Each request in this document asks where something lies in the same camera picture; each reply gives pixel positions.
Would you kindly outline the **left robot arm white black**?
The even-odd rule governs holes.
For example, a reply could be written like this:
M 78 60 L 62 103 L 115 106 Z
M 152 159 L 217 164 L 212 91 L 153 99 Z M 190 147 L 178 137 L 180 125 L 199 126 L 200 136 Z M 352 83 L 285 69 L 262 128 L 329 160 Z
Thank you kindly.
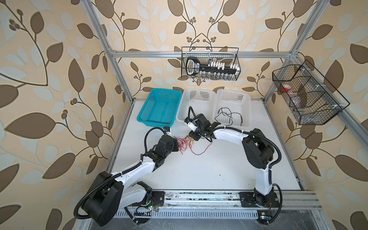
M 151 149 L 145 149 L 137 163 L 114 173 L 103 171 L 98 174 L 74 208 L 76 219 L 93 219 L 99 226 L 104 226 L 120 209 L 127 209 L 132 204 L 145 206 L 153 203 L 152 188 L 140 179 L 161 167 L 170 153 L 179 151 L 170 127 L 157 129 L 163 135 Z

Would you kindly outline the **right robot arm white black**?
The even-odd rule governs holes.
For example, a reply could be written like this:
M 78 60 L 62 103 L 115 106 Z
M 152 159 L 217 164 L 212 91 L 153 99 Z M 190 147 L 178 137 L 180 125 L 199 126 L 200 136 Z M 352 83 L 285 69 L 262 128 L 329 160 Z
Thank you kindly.
M 219 122 L 210 123 L 203 114 L 195 114 L 189 107 L 185 123 L 191 129 L 189 136 L 198 141 L 225 140 L 240 145 L 245 151 L 248 162 L 255 169 L 254 198 L 251 200 L 260 207 L 271 204 L 275 195 L 272 183 L 272 167 L 281 161 L 282 154 L 278 146 L 266 138 L 257 128 L 244 131 L 231 126 L 221 126 Z

